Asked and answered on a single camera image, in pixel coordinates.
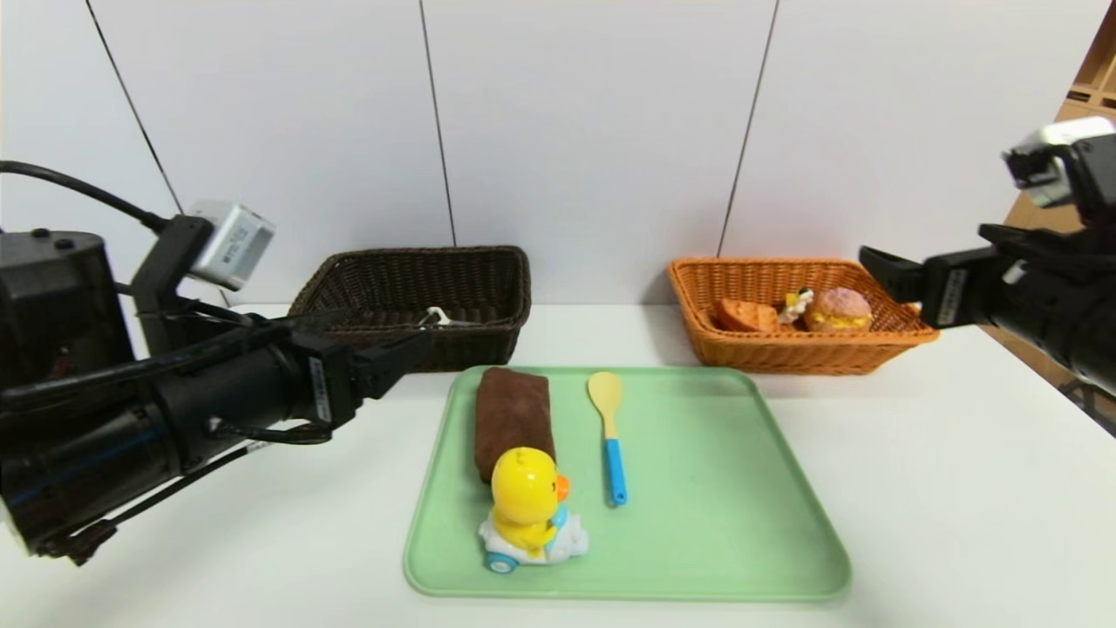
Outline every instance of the robotic arm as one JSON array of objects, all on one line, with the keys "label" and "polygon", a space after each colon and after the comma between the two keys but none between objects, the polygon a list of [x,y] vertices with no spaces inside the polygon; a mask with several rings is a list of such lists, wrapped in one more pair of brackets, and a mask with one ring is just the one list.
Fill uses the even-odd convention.
[{"label": "robotic arm", "polygon": [[[33,554],[83,564],[118,524],[261,445],[329,441],[430,348],[420,329],[354,354],[298,321],[181,298],[187,273],[230,289],[251,273],[272,231],[241,205],[164,220],[54,171],[0,172],[87,193],[158,234],[124,286],[97,235],[0,233],[0,522]],[[135,299],[150,359],[132,355],[117,292]],[[290,417],[306,423],[271,428]]]},{"label": "robotic arm", "polygon": [[1075,203],[1084,229],[982,224],[990,247],[923,263],[863,247],[860,262],[896,300],[921,301],[926,325],[1002,328],[1116,394],[1116,127],[1051,124],[1003,158],[1037,205]]}]

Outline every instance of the brown towel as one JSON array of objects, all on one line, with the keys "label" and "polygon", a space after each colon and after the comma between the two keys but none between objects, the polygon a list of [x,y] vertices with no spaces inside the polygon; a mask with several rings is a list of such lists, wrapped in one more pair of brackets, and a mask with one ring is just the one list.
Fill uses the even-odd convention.
[{"label": "brown towel", "polygon": [[484,371],[477,390],[474,457],[485,484],[492,482],[497,460],[516,447],[541,450],[558,461],[550,432],[550,383],[492,368]]}]

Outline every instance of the dark brown wicker basket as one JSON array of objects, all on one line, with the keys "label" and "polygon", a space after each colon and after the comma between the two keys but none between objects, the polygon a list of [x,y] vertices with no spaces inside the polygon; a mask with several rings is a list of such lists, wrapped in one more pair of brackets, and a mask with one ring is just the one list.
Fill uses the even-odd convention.
[{"label": "dark brown wicker basket", "polygon": [[531,309],[527,254],[518,247],[374,249],[334,254],[298,293],[290,313],[319,312],[323,336],[356,351],[414,334],[436,305],[470,327],[436,328],[417,371],[507,365]]}]

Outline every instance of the yellow duck toy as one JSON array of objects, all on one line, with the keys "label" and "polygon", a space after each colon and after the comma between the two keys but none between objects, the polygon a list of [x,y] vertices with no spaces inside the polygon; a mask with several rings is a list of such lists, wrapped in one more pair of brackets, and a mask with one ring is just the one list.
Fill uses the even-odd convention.
[{"label": "yellow duck toy", "polygon": [[531,447],[503,453],[492,472],[492,523],[508,543],[529,557],[542,554],[558,533],[550,519],[569,493],[569,481],[554,460]]}]

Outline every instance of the wicker basket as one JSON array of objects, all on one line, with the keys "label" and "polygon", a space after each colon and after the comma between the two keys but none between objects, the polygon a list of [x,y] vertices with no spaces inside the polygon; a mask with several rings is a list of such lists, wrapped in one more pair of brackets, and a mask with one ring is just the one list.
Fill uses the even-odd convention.
[{"label": "wicker basket", "polygon": [[[895,302],[858,263],[839,259],[679,259],[670,265],[671,281],[682,305],[690,342],[709,366],[757,374],[869,374],[917,345],[932,342],[937,331],[918,320],[917,311]],[[727,332],[711,318],[719,298],[772,305],[801,287],[852,288],[872,305],[867,332],[776,334]]]},{"label": "wicker basket", "polygon": [[527,254],[507,245],[343,252],[318,268],[290,313],[335,319],[319,334],[359,351],[414,334],[433,305],[480,325],[436,328],[416,371],[507,365],[531,309]]}]

